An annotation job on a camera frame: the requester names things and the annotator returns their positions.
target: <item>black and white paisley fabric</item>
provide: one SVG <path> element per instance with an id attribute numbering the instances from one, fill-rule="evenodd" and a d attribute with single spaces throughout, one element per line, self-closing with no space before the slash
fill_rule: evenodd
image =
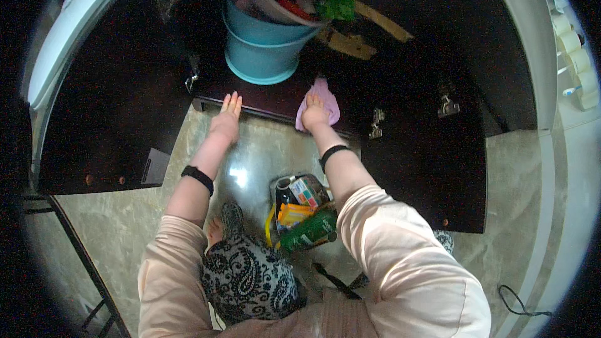
<path id="1" fill-rule="evenodd" d="M 446 249 L 450 255 L 452 255 L 454 244 L 453 244 L 453 237 L 451 236 L 449 231 L 445 231 L 445 230 L 433 230 L 433 231 L 434 231 L 434 237 L 436 238 L 436 240 L 438 240 L 440 242 L 440 244 L 442 244 L 443 248 Z"/>
<path id="2" fill-rule="evenodd" d="M 228 325 L 286 317 L 299 298 L 292 267 L 243 233 L 242 212 L 234 205 L 223 206 L 223 240 L 205 255 L 201 282 L 207 298 Z"/>

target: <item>metal hinge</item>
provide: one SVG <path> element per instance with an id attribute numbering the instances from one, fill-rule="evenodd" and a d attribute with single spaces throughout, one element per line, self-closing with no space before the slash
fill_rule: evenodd
<path id="1" fill-rule="evenodd" d="M 161 16 L 163 24 L 166 24 L 171 20 L 171 9 L 173 5 L 179 1 L 181 0 L 156 0 L 156 4 L 159 7 L 159 15 Z"/>
<path id="2" fill-rule="evenodd" d="M 438 109 L 438 117 L 446 117 L 454 115 L 459 112 L 459 104 L 451 101 L 449 94 L 455 92 L 455 84 L 450 79 L 442 78 L 438 83 L 438 92 L 440 93 L 440 100 L 442 105 Z"/>
<path id="3" fill-rule="evenodd" d="M 194 81 L 198 80 L 199 70 L 198 63 L 200 62 L 200 57 L 197 54 L 192 54 L 190 59 L 190 68 L 192 70 L 192 75 L 186 79 L 186 91 L 188 94 L 192 94 L 192 88 L 194 86 Z"/>
<path id="4" fill-rule="evenodd" d="M 438 117 L 446 117 L 454 115 L 459 112 L 459 104 L 451 101 L 447 94 L 440 97 L 442 100 L 442 107 L 438 109 Z"/>
<path id="5" fill-rule="evenodd" d="M 384 111 L 381 109 L 374 110 L 374 121 L 372 122 L 372 133 L 370 133 L 370 140 L 377 139 L 382 136 L 382 129 L 378 127 L 380 122 L 386 119 Z"/>

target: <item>green spray can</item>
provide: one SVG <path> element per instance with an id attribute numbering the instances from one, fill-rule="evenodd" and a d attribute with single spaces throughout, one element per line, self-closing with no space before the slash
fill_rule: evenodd
<path id="1" fill-rule="evenodd" d="M 337 218 L 334 202 L 326 203 L 317 208 L 315 215 L 282 235 L 276 248 L 281 247 L 288 252 L 294 252 L 334 241 L 337 236 Z"/>

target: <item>black wristband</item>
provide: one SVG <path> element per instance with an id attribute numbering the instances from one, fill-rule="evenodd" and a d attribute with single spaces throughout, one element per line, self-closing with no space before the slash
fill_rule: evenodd
<path id="1" fill-rule="evenodd" d="M 205 174 L 204 172 L 202 172 L 194 166 L 186 166 L 184 168 L 184 171 L 182 171 L 182 177 L 186 176 L 193 177 L 194 179 L 202 183 L 205 187 L 207 187 L 209 198 L 213 196 L 213 181 L 210 177 L 207 176 L 207 174 Z"/>
<path id="2" fill-rule="evenodd" d="M 334 154 L 338 151 L 341 151 L 341 150 L 350 150 L 350 149 L 344 145 L 335 145 L 335 146 L 329 148 L 328 150 L 326 150 L 326 152 L 323 154 L 323 157 L 321 158 L 321 160 L 319 160 L 319 164 L 321 165 L 321 169 L 323 170 L 323 173 L 326 173 L 327 159 L 330 158 L 332 156 L 332 154 Z"/>

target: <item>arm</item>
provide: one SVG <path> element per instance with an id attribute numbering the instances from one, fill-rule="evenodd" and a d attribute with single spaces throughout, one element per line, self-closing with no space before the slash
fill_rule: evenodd
<path id="1" fill-rule="evenodd" d="M 345 145 L 329 126 L 318 96 L 306 97 L 303 125 L 320 156 Z M 370 279 L 373 298 L 365 305 L 381 336 L 483 337 L 491 313 L 480 282 L 449 255 L 418 212 L 395 201 L 351 151 L 326 163 L 344 246 Z"/>
<path id="2" fill-rule="evenodd" d="M 238 93 L 225 96 L 221 112 L 211 120 L 207 138 L 189 163 L 211 180 L 217 177 L 229 146 L 238 140 L 241 109 L 242 97 Z M 193 177 L 183 177 L 169 199 L 165 215 L 175 215 L 202 227 L 207 216 L 208 199 L 208 190 L 202 183 Z"/>
<path id="3" fill-rule="evenodd" d="M 211 180 L 228 147 L 238 139 L 242 98 L 223 100 L 219 115 L 190 165 Z M 213 336 L 208 304 L 199 281 L 207 247 L 202 231 L 208 209 L 207 188 L 193 177 L 177 184 L 154 240 L 146 246 L 138 273 L 140 337 Z"/>
<path id="4" fill-rule="evenodd" d="M 347 145 L 328 123 L 328 114 L 323 110 L 323 101 L 319 96 L 307 95 L 306 102 L 307 109 L 302 114 L 302 121 L 315 139 L 319 156 L 323 156 L 335 145 Z M 376 184 L 352 151 L 338 151 L 332 154 L 327 160 L 325 169 L 338 211 L 354 192 L 365 185 Z"/>

